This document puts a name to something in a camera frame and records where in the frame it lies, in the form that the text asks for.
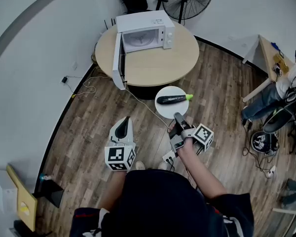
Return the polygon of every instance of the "open microwave door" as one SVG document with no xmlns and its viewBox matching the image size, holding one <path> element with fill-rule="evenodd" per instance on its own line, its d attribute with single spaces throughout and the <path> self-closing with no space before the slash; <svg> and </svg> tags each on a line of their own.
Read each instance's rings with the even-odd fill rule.
<svg viewBox="0 0 296 237">
<path fill-rule="evenodd" d="M 126 53 L 121 33 L 117 33 L 113 60 L 113 81 L 119 89 L 125 89 L 125 62 Z"/>
</svg>

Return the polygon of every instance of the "microwave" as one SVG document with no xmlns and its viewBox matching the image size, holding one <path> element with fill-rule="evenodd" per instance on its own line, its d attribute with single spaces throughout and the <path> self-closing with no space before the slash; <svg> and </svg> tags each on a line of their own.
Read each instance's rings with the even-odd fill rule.
<svg viewBox="0 0 296 237">
<path fill-rule="evenodd" d="M 172 48 L 175 26 L 164 10 L 118 16 L 116 26 L 112 77 L 119 89 L 125 89 L 126 54 L 156 47 Z"/>
</svg>

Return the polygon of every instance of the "wooden tabletop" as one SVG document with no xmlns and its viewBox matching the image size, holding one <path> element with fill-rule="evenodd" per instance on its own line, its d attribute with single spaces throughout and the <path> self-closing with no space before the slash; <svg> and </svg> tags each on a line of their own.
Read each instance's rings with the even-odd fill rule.
<svg viewBox="0 0 296 237">
<path fill-rule="evenodd" d="M 184 77 L 195 66 L 199 47 L 195 37 L 184 26 L 175 25 L 174 47 L 162 47 L 130 52 L 126 55 L 125 75 L 129 85 L 158 86 Z M 116 25 L 99 39 L 95 49 L 99 67 L 112 77 L 117 34 Z"/>
<path fill-rule="evenodd" d="M 271 45 L 271 42 L 269 42 L 267 39 L 265 39 L 261 35 L 259 35 L 259 42 L 262 47 L 264 59 L 266 62 L 268 77 L 272 81 L 276 81 L 277 80 L 276 73 L 272 70 L 275 63 L 273 57 L 279 52 Z M 284 61 L 286 65 L 289 67 L 289 69 L 294 65 L 293 62 L 289 58 L 287 58 L 286 55 L 284 55 Z"/>
<path fill-rule="evenodd" d="M 10 178 L 14 182 L 15 186 L 18 188 L 18 198 L 17 198 L 17 214 L 20 219 L 24 222 L 25 225 L 31 231 L 35 231 L 35 219 L 36 219 L 36 208 L 37 208 L 37 199 L 28 192 L 24 187 L 24 184 L 20 178 L 15 173 L 11 165 L 6 166 L 6 171 L 8 172 Z M 25 203 L 27 208 L 30 211 L 29 215 L 26 215 L 25 212 L 21 210 L 21 203 Z"/>
</svg>

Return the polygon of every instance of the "black baseboard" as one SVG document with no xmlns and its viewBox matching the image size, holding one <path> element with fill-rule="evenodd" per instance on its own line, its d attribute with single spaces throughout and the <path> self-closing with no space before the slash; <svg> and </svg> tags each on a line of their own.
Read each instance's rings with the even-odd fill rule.
<svg viewBox="0 0 296 237">
<path fill-rule="evenodd" d="M 81 79 L 80 83 L 78 84 L 77 88 L 75 89 L 74 91 L 74 94 L 77 94 L 78 91 L 80 90 L 80 88 L 82 87 L 82 84 L 83 82 L 87 79 L 87 77 L 90 75 L 90 73 L 92 72 L 92 70 L 95 68 L 95 64 L 92 64 L 91 67 L 89 68 L 88 72 L 84 75 L 84 77 Z M 46 163 L 46 160 L 47 160 L 47 157 L 48 157 L 48 153 L 51 149 L 51 146 L 54 142 L 54 139 L 55 139 L 55 136 L 58 132 L 58 129 L 61 125 L 61 122 L 63 121 L 71 103 L 73 102 L 73 98 L 71 97 L 67 103 L 67 105 L 65 106 L 63 112 L 61 113 L 60 115 L 60 118 L 55 126 L 55 129 L 50 137 L 50 140 L 48 142 L 48 145 L 47 145 L 47 148 L 46 148 L 46 151 L 45 151 L 45 154 L 44 154 L 44 157 L 43 157 L 43 160 L 41 162 L 41 165 L 40 165 L 40 168 L 39 168 L 39 172 L 38 172 L 38 177 L 37 177 L 37 180 L 36 180 L 36 185 L 35 185 L 35 191 L 34 193 L 37 193 L 38 192 L 38 189 L 39 189 L 39 175 L 43 173 L 43 170 L 44 170 L 44 167 L 45 167 L 45 163 Z"/>
<path fill-rule="evenodd" d="M 243 60 L 243 59 L 244 59 L 244 57 L 241 57 L 240 55 L 238 55 L 238 54 L 236 54 L 236 53 L 234 53 L 234 52 L 232 52 L 232 51 L 230 51 L 230 50 L 228 50 L 228 49 L 226 49 L 226 48 L 224 48 L 224 47 L 222 47 L 222 46 L 220 46 L 220 45 L 217 45 L 217 44 L 215 44 L 215 43 L 212 43 L 212 42 L 210 42 L 210 41 L 208 41 L 208 40 L 206 40 L 206 39 L 202 39 L 202 38 L 200 38 L 200 37 L 198 37 L 198 36 L 194 36 L 194 37 L 195 37 L 198 41 L 203 42 L 203 43 L 208 44 L 208 45 L 211 45 L 211 46 L 213 46 L 213 47 L 215 47 L 215 48 L 217 48 L 217 49 L 219 49 L 219 50 L 221 50 L 221 51 L 224 51 L 224 52 L 226 52 L 227 54 L 230 54 L 230 55 L 232 55 L 232 56 L 238 58 L 239 60 Z M 250 61 L 247 61 L 246 64 L 249 65 L 249 66 L 252 67 L 252 68 L 259 69 L 261 72 L 265 73 L 262 69 L 260 69 L 257 65 L 253 64 L 253 63 L 250 62 Z"/>
</svg>

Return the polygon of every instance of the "blue jeans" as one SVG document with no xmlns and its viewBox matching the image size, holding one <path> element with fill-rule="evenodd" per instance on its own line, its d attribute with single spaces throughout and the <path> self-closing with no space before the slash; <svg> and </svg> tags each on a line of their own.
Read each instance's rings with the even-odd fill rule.
<svg viewBox="0 0 296 237">
<path fill-rule="evenodd" d="M 296 181 L 289 179 L 287 186 L 291 191 L 296 191 Z M 296 193 L 283 197 L 283 204 L 287 205 L 296 201 Z"/>
<path fill-rule="evenodd" d="M 275 83 L 268 85 L 253 103 L 241 111 L 241 119 L 257 120 L 274 111 L 282 98 L 277 93 Z"/>
</svg>

